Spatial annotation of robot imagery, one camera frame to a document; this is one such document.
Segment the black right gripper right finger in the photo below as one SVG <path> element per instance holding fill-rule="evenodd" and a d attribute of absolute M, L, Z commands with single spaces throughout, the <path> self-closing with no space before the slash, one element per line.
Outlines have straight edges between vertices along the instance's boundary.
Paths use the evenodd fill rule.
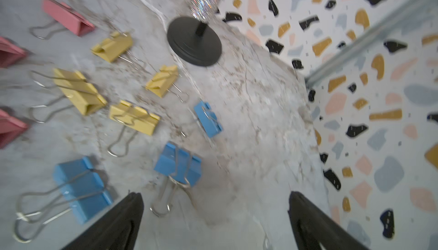
<path fill-rule="evenodd" d="M 290 193 L 288 214 L 299 250 L 366 249 L 300 192 Z"/>

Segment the pink binder clip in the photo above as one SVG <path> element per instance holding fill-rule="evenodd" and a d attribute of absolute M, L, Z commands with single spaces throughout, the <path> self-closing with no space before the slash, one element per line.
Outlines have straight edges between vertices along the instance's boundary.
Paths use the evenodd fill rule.
<path fill-rule="evenodd" d="M 16 62 L 26 58 L 27 52 L 14 45 L 11 41 L 1 37 L 1 67 L 8 68 L 14 65 Z"/>
<path fill-rule="evenodd" d="M 44 26 L 33 26 L 29 28 L 30 34 L 38 39 L 48 40 L 55 33 L 65 30 L 72 32 L 76 36 L 82 37 L 95 30 L 95 25 L 93 23 L 89 22 L 79 12 L 75 11 L 65 3 L 60 3 L 56 0 L 42 0 L 42 10 L 52 18 L 52 22 Z M 56 23 L 62 25 L 63 28 L 51 31 L 46 36 L 39 36 L 35 33 L 36 30 L 49 28 Z"/>
<path fill-rule="evenodd" d="M 1 149 L 5 148 L 28 129 L 28 124 L 1 110 Z"/>

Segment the blue binder clip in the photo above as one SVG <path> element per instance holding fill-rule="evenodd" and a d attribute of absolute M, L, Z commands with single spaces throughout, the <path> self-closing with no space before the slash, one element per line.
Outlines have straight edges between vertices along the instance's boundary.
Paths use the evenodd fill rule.
<path fill-rule="evenodd" d="M 172 210 L 172 200 L 181 190 L 188 196 L 192 206 L 197 209 L 192 188 L 202 177 L 202 159 L 173 142 L 164 146 L 154 170 L 165 177 L 158 197 L 150 210 L 158 218 L 167 216 Z"/>
<path fill-rule="evenodd" d="M 70 212 L 80 224 L 84 224 L 114 202 L 107 185 L 87 156 L 57 164 L 52 177 L 57 185 L 53 189 L 19 195 L 13 228 L 13 238 L 17 242 L 32 242 L 47 225 Z M 46 198 L 54 193 L 58 196 L 35 211 L 26 212 L 23 208 L 26 198 Z"/>
<path fill-rule="evenodd" d="M 209 138 L 213 138 L 223 131 L 223 128 L 218 122 L 215 113 L 211 111 L 211 107 L 208 102 L 200 101 L 194 107 L 194 111 Z"/>

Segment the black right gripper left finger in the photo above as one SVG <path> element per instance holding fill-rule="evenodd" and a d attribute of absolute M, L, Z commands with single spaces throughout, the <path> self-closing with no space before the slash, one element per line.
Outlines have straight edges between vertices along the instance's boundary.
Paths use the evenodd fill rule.
<path fill-rule="evenodd" d="M 144 212 L 140 193 L 129 193 L 65 250 L 133 250 Z"/>

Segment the yellow binder clip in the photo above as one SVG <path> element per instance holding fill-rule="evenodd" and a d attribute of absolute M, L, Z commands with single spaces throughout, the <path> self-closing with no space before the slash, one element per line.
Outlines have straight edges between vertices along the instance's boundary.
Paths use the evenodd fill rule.
<path fill-rule="evenodd" d="M 175 82 L 179 77 L 179 69 L 176 65 L 164 65 L 146 83 L 144 88 L 159 98 L 163 98 L 167 93 L 172 93 L 181 103 L 185 103 L 189 98 L 189 94 L 181 91 L 181 89 L 175 85 Z"/>
<path fill-rule="evenodd" d="M 107 147 L 109 155 L 116 158 L 122 158 L 128 154 L 130 143 L 139 133 L 152 136 L 161 121 L 160 116 L 150 113 L 142 107 L 135 106 L 130 102 L 122 100 L 118 104 L 110 106 L 108 116 L 111 120 L 123 126 L 116 141 Z M 124 151 L 122 153 L 114 152 L 113 148 L 121 142 L 127 129 L 133 130 L 133 133 L 126 141 Z"/>
<path fill-rule="evenodd" d="M 123 60 L 136 70 L 139 70 L 144 67 L 145 62 L 130 52 L 132 47 L 133 39 L 130 33 L 115 31 L 110 34 L 109 38 L 93 46 L 91 51 L 94 55 L 109 63 L 114 63 L 116 60 Z"/>
<path fill-rule="evenodd" d="M 44 89 L 59 89 L 62 95 L 47 104 L 35 105 L 29 108 L 29 117 L 32 121 L 44 124 L 52 117 L 62 111 L 76 108 L 83 116 L 96 113 L 108 105 L 107 100 L 98 92 L 98 89 L 87 81 L 85 75 L 80 71 L 71 72 L 64 69 L 54 68 L 52 76 L 41 72 L 30 71 L 30 78 Z M 70 104 L 48 114 L 45 119 L 40 120 L 35 116 L 35 111 L 49 108 L 63 99 L 69 100 Z"/>

